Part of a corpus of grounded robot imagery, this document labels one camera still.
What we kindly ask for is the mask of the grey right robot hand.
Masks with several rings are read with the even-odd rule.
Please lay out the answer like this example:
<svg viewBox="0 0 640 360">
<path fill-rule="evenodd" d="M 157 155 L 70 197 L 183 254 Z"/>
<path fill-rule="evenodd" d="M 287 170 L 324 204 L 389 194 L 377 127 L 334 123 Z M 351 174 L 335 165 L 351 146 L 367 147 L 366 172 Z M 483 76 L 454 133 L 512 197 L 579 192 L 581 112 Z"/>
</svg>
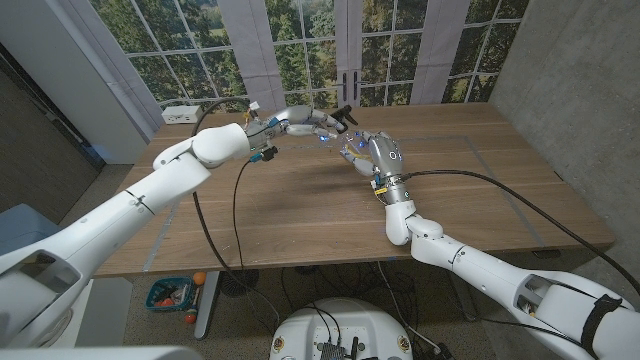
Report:
<svg viewBox="0 0 640 360">
<path fill-rule="evenodd" d="M 410 201 L 399 145 L 385 132 L 355 131 L 342 136 L 340 155 L 363 176 L 371 177 L 375 196 L 385 205 Z"/>
</svg>

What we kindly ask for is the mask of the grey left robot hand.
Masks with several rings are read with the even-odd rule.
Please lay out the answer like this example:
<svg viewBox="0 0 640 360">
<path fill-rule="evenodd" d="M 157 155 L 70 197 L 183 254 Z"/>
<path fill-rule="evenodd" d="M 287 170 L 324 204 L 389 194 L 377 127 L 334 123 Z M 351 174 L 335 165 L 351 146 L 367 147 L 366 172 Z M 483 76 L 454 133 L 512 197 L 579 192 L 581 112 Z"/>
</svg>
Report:
<svg viewBox="0 0 640 360">
<path fill-rule="evenodd" d="M 332 115 L 307 105 L 287 107 L 265 120 L 254 118 L 245 129 L 252 150 L 271 146 L 280 136 L 315 136 L 321 141 L 336 139 L 348 126 Z"/>
</svg>

